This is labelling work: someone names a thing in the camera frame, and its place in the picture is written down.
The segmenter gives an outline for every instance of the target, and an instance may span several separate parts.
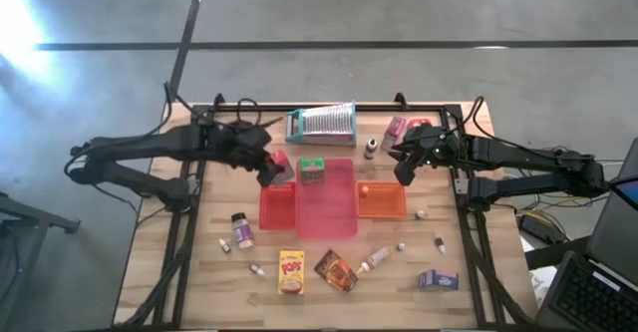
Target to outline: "laptop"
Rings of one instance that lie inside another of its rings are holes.
[[[638,139],[587,244],[564,256],[536,322],[577,331],[638,331]]]

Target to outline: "green box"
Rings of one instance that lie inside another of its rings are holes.
[[[301,159],[299,160],[299,170],[301,172],[301,183],[323,183],[326,172],[326,163],[321,158]]]

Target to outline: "orange tray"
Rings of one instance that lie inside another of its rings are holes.
[[[406,218],[406,190],[397,182],[357,181],[357,215]]]

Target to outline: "plastic tray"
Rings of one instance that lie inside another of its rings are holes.
[[[297,163],[295,229],[300,237],[351,237],[357,234],[354,165],[326,159],[324,183],[301,183]]]
[[[357,214],[359,217],[406,218],[406,190],[397,182],[357,181]]]
[[[261,189],[259,228],[262,230],[295,229],[295,182]]]

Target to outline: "laptop keyboard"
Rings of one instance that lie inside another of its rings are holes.
[[[573,266],[554,307],[568,319],[593,331],[638,331],[636,300],[578,266]]]

